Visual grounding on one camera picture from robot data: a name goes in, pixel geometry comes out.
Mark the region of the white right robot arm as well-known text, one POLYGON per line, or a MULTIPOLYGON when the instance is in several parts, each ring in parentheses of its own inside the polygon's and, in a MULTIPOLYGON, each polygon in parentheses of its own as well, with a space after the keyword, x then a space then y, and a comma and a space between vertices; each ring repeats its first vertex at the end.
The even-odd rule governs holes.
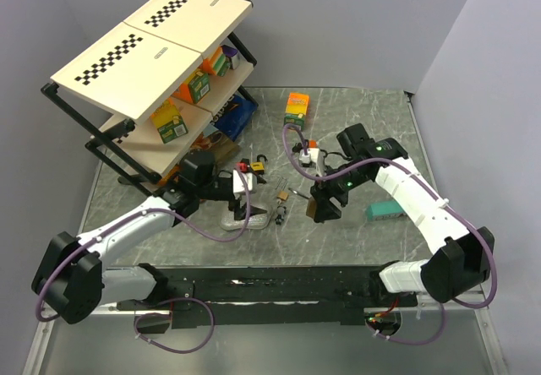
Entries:
POLYGON ((325 165, 324 154, 308 140, 298 145, 299 163, 316 166, 307 215, 316 223, 338 220, 349 193, 374 182, 402 208, 422 234, 431 257, 386 265, 369 285, 370 299, 388 306, 399 293, 426 292, 440 303, 456 300, 485 282, 494 263, 494 237, 485 227, 470 231, 448 200, 438 195, 415 166, 408 152, 393 138, 376 141, 360 123, 337 135, 346 163, 325 165))

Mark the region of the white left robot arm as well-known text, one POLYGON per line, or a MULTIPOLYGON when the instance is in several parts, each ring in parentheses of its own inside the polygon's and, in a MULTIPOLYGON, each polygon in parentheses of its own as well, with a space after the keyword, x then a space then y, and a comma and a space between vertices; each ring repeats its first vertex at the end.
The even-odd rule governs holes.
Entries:
POLYGON ((62 318, 78 323, 100 305, 138 301, 149 309, 165 303, 168 279, 157 268, 139 264, 112 269, 112 264, 148 238, 186 223, 201 201, 225 201, 241 227, 238 239, 258 212, 251 194, 265 179, 247 160, 232 171, 218 171, 211 152, 186 155, 167 183, 142 204, 93 231, 71 236, 66 231, 49 242, 32 281, 38 296, 35 316, 42 323, 62 318))

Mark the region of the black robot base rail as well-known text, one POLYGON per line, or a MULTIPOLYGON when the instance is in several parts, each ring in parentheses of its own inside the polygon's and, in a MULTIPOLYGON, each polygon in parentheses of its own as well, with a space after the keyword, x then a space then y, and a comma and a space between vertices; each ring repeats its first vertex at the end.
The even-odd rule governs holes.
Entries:
POLYGON ((362 325, 366 311, 415 307, 411 292, 391 293, 378 265, 267 267, 164 267, 159 291, 148 301, 127 300, 117 308, 172 314, 175 329, 219 325, 339 323, 362 325))

